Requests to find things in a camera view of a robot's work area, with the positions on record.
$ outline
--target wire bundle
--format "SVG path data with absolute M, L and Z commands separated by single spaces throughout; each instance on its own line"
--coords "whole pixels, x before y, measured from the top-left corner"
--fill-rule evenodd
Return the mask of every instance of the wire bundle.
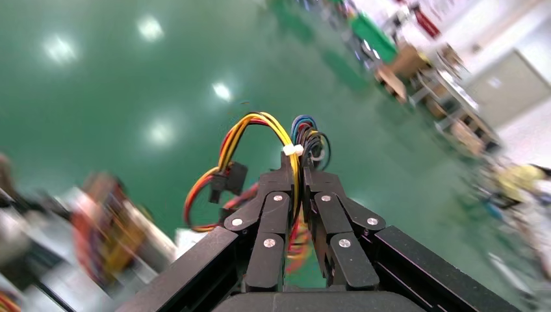
M 193 201 L 197 195 L 203 190 L 212 180 L 214 174 L 227 173 L 231 167 L 231 156 L 240 140 L 245 128 L 249 124 L 259 124 L 271 127 L 279 137 L 281 143 L 286 146 L 302 145 L 304 148 L 301 157 L 296 154 L 290 156 L 291 167 L 294 178 L 294 200 L 293 200 L 293 221 L 290 234 L 290 244 L 288 246 L 287 257 L 291 260 L 286 271 L 292 272 L 302 266 L 307 256 L 310 253 L 309 240 L 310 234 L 307 225 L 300 216 L 300 207 L 298 198 L 301 194 L 301 181 L 303 167 L 308 164 L 309 158 L 312 159 L 314 169 L 318 168 L 321 161 L 324 160 L 322 170 L 327 167 L 331 157 L 331 146 L 327 136 L 318 131 L 316 122 L 311 116 L 301 115 L 295 118 L 291 127 L 291 137 L 287 135 L 281 125 L 271 115 L 265 112 L 253 112 L 245 115 L 231 130 L 226 134 L 222 145 L 220 146 L 220 158 L 218 166 L 211 168 L 203 174 L 195 185 L 191 188 L 184 204 L 184 220 L 187 225 L 194 231 L 205 232 L 214 229 L 217 224 L 208 224 L 204 226 L 193 226 L 190 222 L 190 210 Z M 240 196 L 235 196 L 232 200 L 224 205 L 224 209 L 235 211 L 239 209 L 248 200 L 254 198 L 257 194 L 258 184 L 254 184 Z
M 0 312 L 20 312 L 21 308 L 15 304 L 11 297 L 0 291 Z
M 291 137 L 294 145 L 300 144 L 304 148 L 300 159 L 300 181 L 302 181 L 303 169 L 304 166 L 308 165 L 309 158 L 313 161 L 314 169 L 319 167 L 323 159 L 325 159 L 325 164 L 321 170 L 327 168 L 331 158 L 331 146 L 327 136 L 318 130 L 318 126 L 312 116 L 300 115 L 295 118 L 291 125 Z M 291 232 L 288 258 L 292 262 L 286 268 L 287 272 L 292 272 L 302 266 L 310 254 L 309 240 L 310 233 L 308 232 L 308 227 L 304 223 L 302 216 L 300 216 Z
M 325 159 L 325 164 L 321 170 L 325 170 L 331 160 L 331 145 L 327 136 L 318 131 L 318 126 L 314 118 L 309 115 L 300 115 L 292 123 L 291 137 L 293 144 L 300 144 L 304 152 L 300 159 L 300 168 L 307 165 L 307 159 L 310 157 L 314 168 L 318 168 L 321 160 Z
M 193 204 L 193 201 L 197 195 L 204 189 L 210 182 L 214 174 L 227 174 L 231 168 L 231 158 L 235 152 L 237 144 L 241 139 L 247 126 L 251 124 L 265 125 L 274 130 L 274 133 L 277 135 L 281 143 L 286 146 L 292 144 L 292 141 L 281 126 L 281 124 L 270 114 L 266 112 L 250 112 L 246 114 L 239 122 L 237 122 L 226 134 L 222 145 L 220 146 L 220 158 L 218 159 L 218 166 L 211 168 L 209 171 L 205 172 L 191 188 L 186 201 L 184 202 L 184 221 L 186 224 L 194 231 L 197 232 L 206 232 L 214 229 L 217 224 L 208 224 L 204 226 L 193 226 L 190 221 L 190 211 Z M 298 198 L 299 198 L 299 160 L 296 154 L 292 154 L 290 157 L 290 163 L 293 173 L 294 180 L 294 198 L 293 198 L 293 211 L 296 216 L 298 216 Z M 255 192 L 249 192 L 248 195 L 254 197 L 252 194 L 256 195 Z

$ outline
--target table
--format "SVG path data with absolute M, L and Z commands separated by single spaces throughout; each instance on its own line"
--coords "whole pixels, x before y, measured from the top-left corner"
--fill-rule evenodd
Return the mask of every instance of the table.
M 443 120 L 435 122 L 435 127 L 439 132 L 444 133 L 444 131 L 453 125 L 454 122 L 461 121 L 467 125 L 474 135 L 480 138 L 486 146 L 491 142 L 495 145 L 500 145 L 498 135 L 480 117 L 478 103 L 467 94 L 465 89 L 458 85 L 456 77 L 443 69 L 436 69 L 428 73 L 424 72 L 423 74 L 428 78 L 428 81 L 425 82 L 422 79 L 421 73 L 417 74 L 423 88 L 409 98 L 412 105 L 415 106 L 421 99 L 428 95 L 430 95 L 437 104 L 445 103 L 452 98 L 459 103 L 458 109 L 447 114 Z M 433 91 L 436 86 L 445 87 L 448 91 L 447 95 L 443 97 L 438 96 Z

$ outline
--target floor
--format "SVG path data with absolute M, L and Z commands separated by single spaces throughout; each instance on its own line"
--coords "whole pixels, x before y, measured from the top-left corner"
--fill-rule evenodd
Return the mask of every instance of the floor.
M 245 112 L 288 129 L 311 114 L 349 197 L 516 303 L 487 261 L 499 238 L 463 203 L 468 167 L 295 1 L 8 0 L 0 42 L 0 150 L 23 190 L 62 194 L 108 170 L 172 236 L 186 193 Z M 235 155 L 248 183 L 278 167 L 280 148 L 267 129 L 248 130 Z M 193 219 L 217 214 L 200 198 Z M 314 259 L 290 281 L 320 285 Z

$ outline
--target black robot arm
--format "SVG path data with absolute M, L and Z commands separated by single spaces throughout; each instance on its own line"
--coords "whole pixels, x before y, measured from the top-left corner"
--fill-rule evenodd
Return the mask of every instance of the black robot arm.
M 302 211 L 325 289 L 284 285 L 292 211 L 288 157 L 257 196 L 118 311 L 519 311 L 306 166 Z

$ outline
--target door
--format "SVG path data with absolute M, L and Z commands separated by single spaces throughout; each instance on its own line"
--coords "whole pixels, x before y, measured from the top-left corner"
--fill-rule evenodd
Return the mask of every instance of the door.
M 496 129 L 551 96 L 551 86 L 514 51 L 475 78 L 467 93 Z

